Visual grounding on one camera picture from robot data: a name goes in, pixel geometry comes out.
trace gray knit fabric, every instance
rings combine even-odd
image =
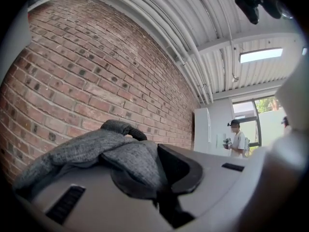
[[[132,127],[124,122],[109,120],[102,129],[86,133],[65,142],[38,157],[15,180],[15,191],[40,188],[50,178],[65,173],[71,166],[89,167],[98,162],[100,155],[127,170],[137,180],[160,189],[167,180],[160,163],[157,147],[151,141],[138,141],[125,137]]]

